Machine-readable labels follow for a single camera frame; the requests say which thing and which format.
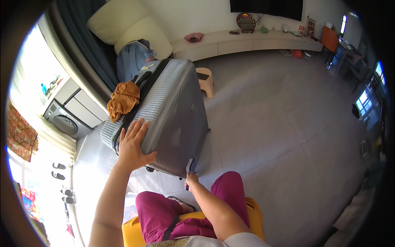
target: gray tile floor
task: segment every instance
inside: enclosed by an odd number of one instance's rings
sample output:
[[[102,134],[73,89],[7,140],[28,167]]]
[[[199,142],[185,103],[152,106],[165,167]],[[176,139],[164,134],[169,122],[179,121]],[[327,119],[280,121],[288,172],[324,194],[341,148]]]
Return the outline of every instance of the gray tile floor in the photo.
[[[351,114],[353,85],[331,76],[319,54],[278,51],[229,54],[195,62],[213,73],[215,96],[205,107],[207,134],[197,174],[208,189],[226,171],[241,173],[246,196],[263,213],[266,242],[315,246],[359,190],[366,166],[358,142],[364,125]],[[73,169],[76,215],[87,245],[98,197],[117,160],[100,141],[101,126],[78,142]],[[150,190],[197,206],[184,181],[140,168],[130,176],[134,197]]]

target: blue bottle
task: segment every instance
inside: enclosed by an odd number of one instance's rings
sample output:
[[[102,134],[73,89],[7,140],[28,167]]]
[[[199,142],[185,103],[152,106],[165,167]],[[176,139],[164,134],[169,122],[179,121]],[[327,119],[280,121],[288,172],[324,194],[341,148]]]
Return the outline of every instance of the blue bottle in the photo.
[[[47,95],[47,87],[41,83],[41,88],[43,89],[44,95]]]

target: white shirt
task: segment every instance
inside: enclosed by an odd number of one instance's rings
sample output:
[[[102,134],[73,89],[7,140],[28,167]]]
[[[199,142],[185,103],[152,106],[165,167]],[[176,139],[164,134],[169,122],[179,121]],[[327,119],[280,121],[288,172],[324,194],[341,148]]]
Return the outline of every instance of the white shirt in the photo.
[[[204,236],[190,236],[185,247],[270,247],[263,242],[257,235],[249,232],[236,233],[224,242],[215,238],[208,238]]]

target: hand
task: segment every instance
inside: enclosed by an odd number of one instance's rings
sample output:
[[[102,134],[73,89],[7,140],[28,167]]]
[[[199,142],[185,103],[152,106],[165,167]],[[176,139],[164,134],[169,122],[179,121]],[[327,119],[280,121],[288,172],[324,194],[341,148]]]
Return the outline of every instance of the hand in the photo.
[[[149,126],[149,122],[145,122],[144,124],[142,122],[142,118],[138,121],[133,121],[126,134],[125,128],[121,130],[117,165],[126,169],[128,172],[132,172],[156,160],[156,152],[144,155],[141,151],[140,144]]]
[[[186,173],[186,180],[184,182],[184,188],[186,189],[186,186],[188,185],[189,192],[193,193],[194,187],[198,184],[200,184],[198,176],[196,176],[194,173],[187,172]]]

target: washing machine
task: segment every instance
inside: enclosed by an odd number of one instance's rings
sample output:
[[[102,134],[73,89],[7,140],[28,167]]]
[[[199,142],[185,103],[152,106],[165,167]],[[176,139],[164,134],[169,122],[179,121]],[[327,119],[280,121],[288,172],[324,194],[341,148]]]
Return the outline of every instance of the washing machine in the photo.
[[[93,131],[91,127],[79,120],[55,99],[51,102],[43,117],[59,131],[76,140]]]

